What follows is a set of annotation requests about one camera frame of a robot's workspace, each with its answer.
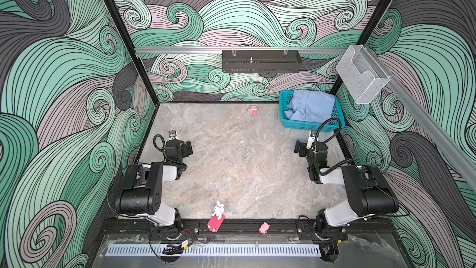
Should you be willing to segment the light blue long sleeve shirt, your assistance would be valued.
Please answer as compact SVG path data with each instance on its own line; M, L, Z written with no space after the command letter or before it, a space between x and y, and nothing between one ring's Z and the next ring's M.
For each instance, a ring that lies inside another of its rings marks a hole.
M285 118L293 121L323 123L332 117L335 96L321 91L295 90L285 110Z

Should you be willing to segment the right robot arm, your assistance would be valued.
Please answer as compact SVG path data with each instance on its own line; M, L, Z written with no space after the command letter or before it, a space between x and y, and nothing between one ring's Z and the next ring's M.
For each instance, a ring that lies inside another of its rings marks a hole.
M342 121L330 118L316 131L310 131L307 143L298 140L295 145L295 153L307 161L307 172L312 182L343 186L346 192L344 201L319 211L314 225L316 232L325 234L357 220L397 213L400 202L377 166L356 166L351 158L328 165L327 142L332 137L320 140L320 133L327 124L337 124L335 133L340 133Z

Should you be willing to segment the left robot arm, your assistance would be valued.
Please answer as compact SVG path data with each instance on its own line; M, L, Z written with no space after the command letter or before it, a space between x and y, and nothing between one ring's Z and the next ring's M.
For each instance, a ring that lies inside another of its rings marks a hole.
M127 167L120 190L115 198L114 212L123 218L143 218L159 228L180 233L180 212L162 201L162 187L166 182L178 181L188 166L184 158L193 154L192 143L168 132L168 140L157 134L153 146L163 156L162 161L134 163Z

